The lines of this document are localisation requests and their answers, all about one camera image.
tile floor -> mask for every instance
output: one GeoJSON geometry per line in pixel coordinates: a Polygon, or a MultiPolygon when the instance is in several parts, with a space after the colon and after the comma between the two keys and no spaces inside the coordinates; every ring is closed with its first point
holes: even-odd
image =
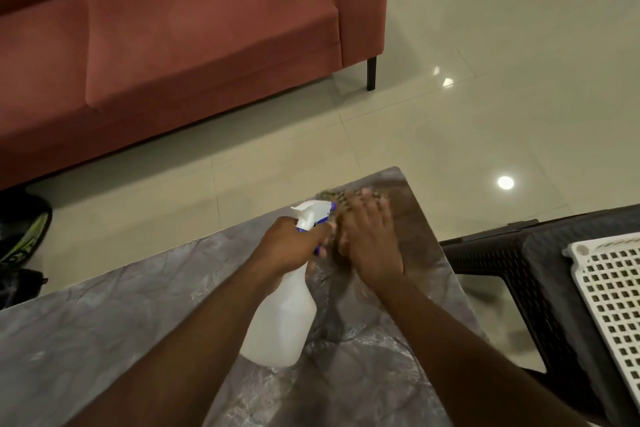
{"type": "MultiPolygon", "coordinates": [[[[56,209],[31,266],[53,291],[389,165],[439,239],[640,202],[639,23],[640,0],[388,0],[376,91],[359,64],[31,186],[56,209]]],[[[461,281],[543,368],[504,284],[461,281]]]]}

white plastic basket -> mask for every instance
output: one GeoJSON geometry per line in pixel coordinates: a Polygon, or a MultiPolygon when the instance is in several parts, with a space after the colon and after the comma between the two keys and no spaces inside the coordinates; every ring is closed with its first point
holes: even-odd
{"type": "Polygon", "coordinates": [[[564,254],[640,410],[640,233],[572,243],[564,254]]]}

sofa leg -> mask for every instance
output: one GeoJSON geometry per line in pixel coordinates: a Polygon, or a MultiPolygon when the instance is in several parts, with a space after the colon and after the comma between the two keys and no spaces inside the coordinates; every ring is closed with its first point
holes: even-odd
{"type": "Polygon", "coordinates": [[[376,89],[376,58],[367,59],[367,91],[376,89]]]}

pink sofa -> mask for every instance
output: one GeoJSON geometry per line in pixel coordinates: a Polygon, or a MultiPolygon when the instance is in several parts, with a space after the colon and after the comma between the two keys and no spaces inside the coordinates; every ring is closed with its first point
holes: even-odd
{"type": "Polygon", "coordinates": [[[369,60],[387,0],[0,0],[0,189],[369,60]]]}

white spray bottle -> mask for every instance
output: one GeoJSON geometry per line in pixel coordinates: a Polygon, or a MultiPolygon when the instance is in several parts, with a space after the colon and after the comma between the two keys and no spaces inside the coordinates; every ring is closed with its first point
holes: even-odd
{"type": "MultiPolygon", "coordinates": [[[[331,201],[305,201],[292,208],[296,225],[306,232],[329,218],[331,201]]],[[[307,264],[282,277],[282,283],[258,306],[246,332],[240,354],[258,365],[292,366],[300,358],[316,317],[316,303],[305,282],[307,264]]]]}

